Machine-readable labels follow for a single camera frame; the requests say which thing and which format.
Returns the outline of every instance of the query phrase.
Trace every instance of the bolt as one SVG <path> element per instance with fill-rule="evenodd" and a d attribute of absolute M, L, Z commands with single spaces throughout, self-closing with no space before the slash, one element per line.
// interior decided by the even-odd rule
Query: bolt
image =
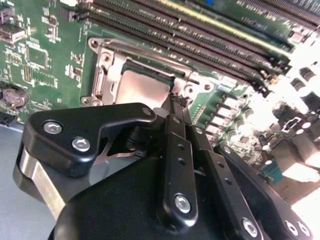
<path fill-rule="evenodd" d="M 96 40 L 92 40 L 92 41 L 90 42 L 90 44 L 91 44 L 91 47 L 93 47 L 94 49 L 96 49 L 96 48 L 98 47 L 98 45 L 99 45 Z"/>
<path fill-rule="evenodd" d="M 301 222 L 298 221 L 298 226 L 300 227 L 301 231 L 308 237 L 310 237 L 310 231 L 308 230 L 308 228 L 306 228 L 305 225 L 303 225 Z"/>
<path fill-rule="evenodd" d="M 173 121 L 175 121 L 177 124 L 181 123 L 181 121 L 177 117 L 173 117 Z"/>
<path fill-rule="evenodd" d="M 88 104 L 88 103 L 89 103 L 88 98 L 82 98 L 82 103 L 84 103 L 84 104 Z"/>
<path fill-rule="evenodd" d="M 92 105 L 95 107 L 98 107 L 98 106 L 101 106 L 102 104 L 100 101 L 95 100 L 95 101 L 93 101 Z"/>
<path fill-rule="evenodd" d="M 251 235 L 251 237 L 256 238 L 258 236 L 258 230 L 256 226 L 247 218 L 242 219 L 242 225 L 244 229 Z"/>
<path fill-rule="evenodd" d="M 101 59 L 104 61 L 104 62 L 108 62 L 110 60 L 110 55 L 108 53 L 105 53 L 101 56 Z"/>
<path fill-rule="evenodd" d="M 147 114 L 148 116 L 151 116 L 151 111 L 148 108 L 142 108 L 144 114 Z"/>
<path fill-rule="evenodd" d="M 227 146 L 223 146 L 223 150 L 224 150 L 227 154 L 230 154 L 230 153 L 231 153 L 230 149 L 229 149 Z"/>
<path fill-rule="evenodd" d="M 72 140 L 72 147 L 80 152 L 86 152 L 90 149 L 90 142 L 84 137 L 76 137 Z"/>
<path fill-rule="evenodd" d="M 196 131 L 198 134 L 202 134 L 202 130 L 201 130 L 199 127 L 196 127 L 196 128 L 195 128 L 195 131 Z"/>
<path fill-rule="evenodd" d="M 48 134 L 59 134 L 62 131 L 62 126 L 59 123 L 49 121 L 43 125 L 43 129 Z"/>
<path fill-rule="evenodd" d="M 285 221 L 286 223 L 286 226 L 289 228 L 290 232 L 295 235 L 295 236 L 298 236 L 299 235 L 299 232 L 298 230 L 296 229 L 296 227 L 289 221 Z"/>
<path fill-rule="evenodd" d="M 191 210 L 190 202 L 185 196 L 177 195 L 174 198 L 174 203 L 180 212 L 187 214 Z"/>

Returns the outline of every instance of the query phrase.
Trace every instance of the silver metal plate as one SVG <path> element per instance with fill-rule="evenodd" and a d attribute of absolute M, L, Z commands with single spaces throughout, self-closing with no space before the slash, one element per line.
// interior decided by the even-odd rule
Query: silver metal plate
<path fill-rule="evenodd" d="M 85 106 L 102 106 L 140 102 L 150 108 L 160 107 L 166 99 L 170 86 L 153 77 L 124 71 L 130 61 L 143 69 L 149 69 L 172 80 L 171 92 L 182 95 L 192 103 L 198 93 L 210 92 L 214 84 L 209 77 L 198 74 L 189 66 L 163 57 L 152 50 L 111 38 L 90 38 L 89 47 L 97 54 L 97 63 L 91 96 L 81 98 Z M 176 76 L 169 70 L 147 65 L 131 56 L 150 60 L 183 73 Z"/>

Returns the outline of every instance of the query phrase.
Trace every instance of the ram slot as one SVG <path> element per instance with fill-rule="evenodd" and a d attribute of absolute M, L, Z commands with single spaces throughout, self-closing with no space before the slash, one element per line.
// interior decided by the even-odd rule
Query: ram slot
<path fill-rule="evenodd" d="M 230 15 L 227 15 L 225 13 L 219 12 L 218 10 L 215 10 L 211 5 L 206 4 L 204 1 L 201 0 L 184 0 L 186 5 L 191 6 L 191 7 L 197 7 L 201 9 L 201 11 L 204 12 L 210 12 L 211 14 L 214 14 L 217 18 L 221 19 L 221 21 L 225 23 L 230 23 L 231 25 L 234 25 L 235 27 L 240 27 L 246 32 L 252 32 L 252 34 L 257 35 L 262 35 L 262 38 L 267 38 L 268 41 L 277 41 L 278 44 L 286 46 L 288 49 L 293 48 L 294 46 L 290 43 L 287 42 L 286 39 L 284 38 L 279 38 L 278 35 L 273 34 L 271 32 L 261 30 L 258 27 L 249 25 L 235 17 L 232 16 L 232 12 L 230 12 Z"/>
<path fill-rule="evenodd" d="M 317 31 L 317 29 L 318 29 L 317 24 L 314 24 L 313 22 L 307 21 L 307 20 L 301 18 L 299 15 L 295 15 L 295 14 L 292 14 L 291 12 L 288 12 L 287 10 L 289 10 L 289 9 L 280 9 L 278 7 L 269 5 L 268 3 L 263 2 L 263 1 L 259 1 L 259 0 L 245 0 L 245 2 L 247 2 L 248 4 L 250 4 L 260 10 L 269 12 L 277 17 L 287 19 L 294 24 L 298 24 L 298 25 L 300 25 L 304 28 L 310 29 L 312 31 Z"/>
<path fill-rule="evenodd" d="M 292 15 L 295 15 L 296 17 L 306 20 L 315 26 L 318 26 L 320 23 L 320 16 L 312 14 L 308 12 L 305 9 L 302 9 L 301 7 L 298 7 L 296 5 L 293 5 L 292 3 L 289 3 L 284 0 L 261 0 L 261 2 L 264 2 L 266 4 L 272 5 L 276 8 L 279 8 L 280 10 L 291 13 Z"/>
<path fill-rule="evenodd" d="M 207 56 L 212 56 L 223 61 L 228 61 L 230 65 L 241 64 L 248 68 L 255 69 L 258 72 L 260 72 L 261 70 L 268 72 L 268 70 L 270 70 L 270 67 L 272 68 L 272 66 L 270 65 L 268 66 L 269 68 L 267 68 L 262 62 L 259 62 L 257 59 L 254 59 L 254 61 L 250 61 L 243 57 L 237 56 L 232 52 L 225 51 L 221 47 L 219 48 L 214 45 L 210 45 L 207 42 L 198 41 L 190 35 L 187 35 L 183 32 L 174 31 L 172 27 L 163 25 L 162 23 L 150 21 L 144 15 L 140 15 L 139 12 L 125 9 L 121 5 L 118 5 L 116 3 L 107 3 L 104 0 L 94 0 L 91 6 L 95 9 L 98 9 L 99 11 L 113 11 L 115 13 L 125 15 L 138 22 L 156 28 L 157 30 L 164 31 L 166 34 L 170 34 L 169 37 L 164 41 L 171 40 L 171 44 L 177 43 L 181 48 L 188 47 L 188 49 L 197 49 L 197 52 L 201 52 Z"/>
<path fill-rule="evenodd" d="M 97 24 L 103 28 L 107 28 L 110 30 L 114 30 L 116 32 L 123 33 L 128 37 L 137 39 L 139 41 L 141 40 L 146 41 L 146 43 L 154 45 L 154 47 L 157 48 L 158 51 L 165 52 L 168 49 L 170 49 L 170 53 L 175 56 L 174 59 L 181 60 L 181 62 L 189 64 L 196 68 L 204 69 L 209 72 L 216 72 L 216 73 L 226 75 L 236 80 L 244 81 L 250 84 L 261 82 L 261 79 L 259 77 L 252 77 L 252 75 L 256 74 L 256 72 L 254 71 L 253 71 L 254 74 L 252 74 L 252 73 L 243 73 L 237 70 L 233 70 L 228 66 L 223 66 L 221 64 L 217 64 L 213 62 L 212 59 L 210 59 L 208 56 L 196 55 L 188 50 L 182 49 L 172 44 L 168 44 L 163 40 L 160 40 L 152 35 L 148 35 L 137 28 L 136 29 L 131 28 L 129 26 L 124 25 L 121 22 L 114 21 L 110 18 L 105 18 L 104 16 L 101 16 L 93 12 L 90 12 L 86 16 L 88 17 L 88 20 L 91 23 Z"/>
<path fill-rule="evenodd" d="M 252 51 L 261 56 L 269 57 L 281 57 L 281 56 L 290 56 L 291 48 L 282 49 L 277 46 L 271 45 L 268 42 L 265 42 L 261 39 L 257 39 L 252 36 L 248 36 L 237 29 L 233 29 L 235 32 L 228 32 L 223 29 L 223 27 L 218 27 L 204 20 L 198 19 L 197 17 L 190 16 L 183 12 L 182 10 L 176 10 L 170 5 L 177 5 L 174 2 L 170 2 L 167 0 L 131 0 L 132 2 L 136 2 L 142 4 L 148 8 L 151 8 L 155 11 L 161 11 L 169 16 L 178 16 L 180 18 L 181 23 L 185 23 L 191 25 L 195 28 L 201 29 L 207 33 L 213 34 L 217 37 L 220 37 L 226 41 L 231 43 L 240 45 L 241 47 Z"/>

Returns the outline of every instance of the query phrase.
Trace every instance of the capacitor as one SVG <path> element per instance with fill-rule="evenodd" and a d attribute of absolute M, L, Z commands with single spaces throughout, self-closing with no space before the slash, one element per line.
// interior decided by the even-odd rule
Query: capacitor
<path fill-rule="evenodd" d="M 320 97 L 313 91 L 301 98 L 310 111 L 318 113 L 320 111 Z"/>
<path fill-rule="evenodd" d="M 302 113 L 298 113 L 297 117 L 301 119 L 299 123 L 303 129 L 308 129 L 311 126 L 311 122 Z"/>
<path fill-rule="evenodd" d="M 226 141 L 226 140 L 222 140 L 222 141 L 220 141 L 220 142 L 219 142 L 219 144 L 229 146 L 228 141 Z"/>
<path fill-rule="evenodd" d="M 320 151 L 306 133 L 295 137 L 292 142 L 306 164 L 320 168 Z"/>
<path fill-rule="evenodd" d="M 317 75 L 308 67 L 304 67 L 300 69 L 300 75 L 305 79 L 307 82 L 313 81 L 313 79 L 317 78 Z"/>
<path fill-rule="evenodd" d="M 263 135 L 258 136 L 259 143 L 261 145 L 262 150 L 269 149 L 269 142 L 267 141 L 266 137 Z"/>
<path fill-rule="evenodd" d="M 249 123 L 253 121 L 254 114 L 255 112 L 251 108 L 248 108 L 247 110 L 244 111 L 244 117 Z"/>
<path fill-rule="evenodd" d="M 294 87 L 294 89 L 297 91 L 300 98 L 303 98 L 311 93 L 311 90 L 308 89 L 308 87 L 305 85 L 304 82 L 302 82 L 299 78 L 295 78 L 291 85 Z"/>
<path fill-rule="evenodd" d="M 300 135 L 305 132 L 301 121 L 297 122 L 297 124 L 292 129 L 294 130 L 296 135 Z"/>
<path fill-rule="evenodd" d="M 265 165 L 272 164 L 272 159 L 273 158 L 271 157 L 271 155 L 267 151 L 263 150 L 261 152 L 261 157 L 262 157 L 262 160 L 263 160 L 263 164 L 265 164 Z"/>
<path fill-rule="evenodd" d="M 239 135 L 238 135 L 237 131 L 235 131 L 235 130 L 229 131 L 228 137 L 229 137 L 230 141 L 234 142 L 234 143 L 237 142 L 239 139 Z"/>
<path fill-rule="evenodd" d="M 241 133 L 246 131 L 246 123 L 243 119 L 236 121 L 236 129 Z"/>
<path fill-rule="evenodd" d="M 310 111 L 317 113 L 320 110 L 320 97 L 311 91 L 300 79 L 295 78 L 291 82 L 291 85 Z"/>

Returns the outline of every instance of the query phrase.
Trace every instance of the dimm slot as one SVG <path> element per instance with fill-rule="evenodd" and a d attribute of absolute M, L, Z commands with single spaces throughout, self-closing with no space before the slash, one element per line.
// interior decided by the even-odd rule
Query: dimm slot
<path fill-rule="evenodd" d="M 186 21 L 188 24 L 195 26 L 196 28 L 208 31 L 211 34 L 218 35 L 233 43 L 238 43 L 248 50 L 251 50 L 258 54 L 263 54 L 266 57 L 280 57 L 291 55 L 290 49 L 282 49 L 278 46 L 274 46 L 262 39 L 256 38 L 250 34 L 247 34 L 239 29 L 233 28 L 227 24 L 224 24 L 216 19 L 213 19 L 204 14 L 200 14 L 186 6 L 179 5 L 169 0 L 133 0 L 134 2 L 143 3 L 151 8 L 176 14 L 176 16 L 184 16 L 181 21 Z"/>
<path fill-rule="evenodd" d="M 314 15 L 296 5 L 293 5 L 284 0 L 261 0 L 262 2 L 280 8 L 282 11 L 292 13 L 298 18 L 305 19 L 306 21 L 319 26 L 320 16 Z"/>
<path fill-rule="evenodd" d="M 245 0 L 246 3 L 264 11 L 268 11 L 269 13 L 281 17 L 284 19 L 289 20 L 292 23 L 298 24 L 306 29 L 317 31 L 318 25 L 314 23 L 310 23 L 299 16 L 293 15 L 292 13 L 287 12 L 286 10 L 279 9 L 277 7 L 274 7 L 272 5 L 269 5 L 268 3 L 265 3 L 260 0 Z"/>
<path fill-rule="evenodd" d="M 236 80 L 240 80 L 242 82 L 246 83 L 261 83 L 260 78 L 253 78 L 253 77 L 248 77 L 245 74 L 242 74 L 238 71 L 232 70 L 228 67 L 218 65 L 213 63 L 211 60 L 208 60 L 206 58 L 203 58 L 201 56 L 194 55 L 190 53 L 189 51 L 183 50 L 181 48 L 178 48 L 176 46 L 166 44 L 164 45 L 164 42 L 161 40 L 158 40 L 154 37 L 148 36 L 145 33 L 142 33 L 138 30 L 132 29 L 130 27 L 126 27 L 118 22 L 114 21 L 109 21 L 106 20 L 105 17 L 100 16 L 96 13 L 90 12 L 89 14 L 86 15 L 88 17 L 88 20 L 93 23 L 100 25 L 101 27 L 111 29 L 117 32 L 121 32 L 128 37 L 130 36 L 133 39 L 142 39 L 146 41 L 147 43 L 151 45 L 157 46 L 157 48 L 161 51 L 166 51 L 168 48 L 170 49 L 171 53 L 174 53 L 176 55 L 176 59 L 183 59 L 183 62 L 186 64 L 189 64 L 191 66 L 195 66 L 196 68 L 204 69 L 210 72 L 216 72 L 231 78 L 234 78 Z"/>
<path fill-rule="evenodd" d="M 257 63 L 258 65 L 272 68 L 272 66 L 269 64 L 269 62 L 270 62 L 269 58 L 261 56 L 259 54 L 256 54 L 255 52 L 252 52 L 251 49 L 248 50 L 248 49 L 240 46 L 239 44 L 234 44 L 234 43 L 230 42 L 229 40 L 225 40 L 225 39 L 220 38 L 216 35 L 210 34 L 207 31 L 203 31 L 197 27 L 183 23 L 181 20 L 179 20 L 178 17 L 171 17 L 168 15 L 164 15 L 164 13 L 159 12 L 158 10 L 155 11 L 154 9 L 146 7 L 146 6 L 141 5 L 139 3 L 133 3 L 132 0 L 126 1 L 125 3 L 130 3 L 131 6 L 134 6 L 136 8 L 141 9 L 143 12 L 150 13 L 152 16 L 155 16 L 153 19 L 154 21 L 158 21 L 159 23 L 167 25 L 167 26 L 175 27 L 175 29 L 177 31 L 181 31 L 180 28 L 187 29 L 189 33 L 188 32 L 183 32 L 183 33 L 189 35 L 190 37 L 197 39 L 198 42 L 204 41 L 205 43 L 210 44 L 216 48 L 220 48 L 220 49 L 222 49 L 226 52 L 229 52 L 233 55 L 237 55 L 237 56 L 241 57 L 242 59 L 246 59 L 248 61 Z"/>
<path fill-rule="evenodd" d="M 161 31 L 166 31 L 166 33 L 172 35 L 172 37 L 169 36 L 168 38 L 166 38 L 165 41 L 170 41 L 169 43 L 171 43 L 171 44 L 175 44 L 175 42 L 176 42 L 178 44 L 178 46 L 181 48 L 184 47 L 184 49 L 186 49 L 186 47 L 187 47 L 187 49 L 195 49 L 196 52 L 198 52 L 198 54 L 201 52 L 205 55 L 214 57 L 214 58 L 222 60 L 224 62 L 228 62 L 230 65 L 236 65 L 237 64 L 236 62 L 238 62 L 248 68 L 253 68 L 256 71 L 260 71 L 260 70 L 268 71 L 268 69 L 259 62 L 250 62 L 249 60 L 243 59 L 237 55 L 229 53 L 221 48 L 212 46 L 206 42 L 197 41 L 193 37 L 186 35 L 186 34 L 183 34 L 182 32 L 179 32 L 179 31 L 172 32 L 173 29 L 169 26 L 165 26 L 165 25 L 158 23 L 158 22 L 149 21 L 143 15 L 140 15 L 139 12 L 133 12 L 133 11 L 125 9 L 121 6 L 117 7 L 115 5 L 118 5 L 118 4 L 106 3 L 106 1 L 104 1 L 104 0 L 94 0 L 93 5 L 91 5 L 91 6 L 93 6 L 95 8 L 98 7 L 98 8 L 100 8 L 99 10 L 114 11 L 116 13 L 130 17 L 136 21 L 143 22 L 144 24 L 147 24 L 151 27 L 155 27 Z"/>
<path fill-rule="evenodd" d="M 241 27 L 245 26 L 246 28 L 248 28 L 247 31 L 250 31 L 250 32 L 253 31 L 253 32 L 255 32 L 255 34 L 260 33 L 261 35 L 266 36 L 268 39 L 270 39 L 270 41 L 276 40 L 280 44 L 286 45 L 289 49 L 294 47 L 292 44 L 290 44 L 287 41 L 287 39 L 280 38 L 278 35 L 275 35 L 275 34 L 273 34 L 271 32 L 268 32 L 268 31 L 265 31 L 265 30 L 261 30 L 260 28 L 257 28 L 255 26 L 249 25 L 246 22 L 243 22 L 242 20 L 233 17 L 232 15 L 227 15 L 226 13 L 219 12 L 218 10 L 214 9 L 212 7 L 212 5 L 207 5 L 204 1 L 201 1 L 201 0 L 183 0 L 183 2 L 186 5 L 201 7 L 200 8 L 201 11 L 207 11 L 207 12 L 213 13 L 216 16 L 218 16 L 218 18 L 222 17 L 221 20 L 223 22 L 227 22 L 228 21 L 228 22 L 231 22 L 231 24 L 233 22 L 234 24 L 240 25 Z"/>
<path fill-rule="evenodd" d="M 136 31 L 141 31 L 141 28 L 147 29 L 147 31 L 143 31 L 144 34 L 153 38 L 157 38 L 158 40 L 163 41 L 163 43 L 170 44 L 171 46 L 175 46 L 178 49 L 188 51 L 193 55 L 208 59 L 211 61 L 211 64 L 215 64 L 216 67 L 219 67 L 218 65 L 222 65 L 224 67 L 228 67 L 234 71 L 242 73 L 248 77 L 255 77 L 258 75 L 256 70 L 248 68 L 231 59 L 225 58 L 219 54 L 215 54 L 214 52 L 207 51 L 202 47 L 198 47 L 197 45 L 186 42 L 183 39 L 179 39 L 179 41 L 177 41 L 176 39 L 173 39 L 171 33 L 160 31 L 156 28 L 153 28 L 152 26 L 144 25 L 141 22 L 133 22 L 133 18 L 127 17 L 127 15 L 123 11 L 121 13 L 117 13 L 115 8 L 111 8 L 104 17 L 111 21 L 117 21 L 117 19 L 119 19 L 119 24 L 125 25 L 126 27 L 131 29 L 135 29 Z M 167 45 L 165 44 L 159 45 L 162 47 L 167 47 Z"/>

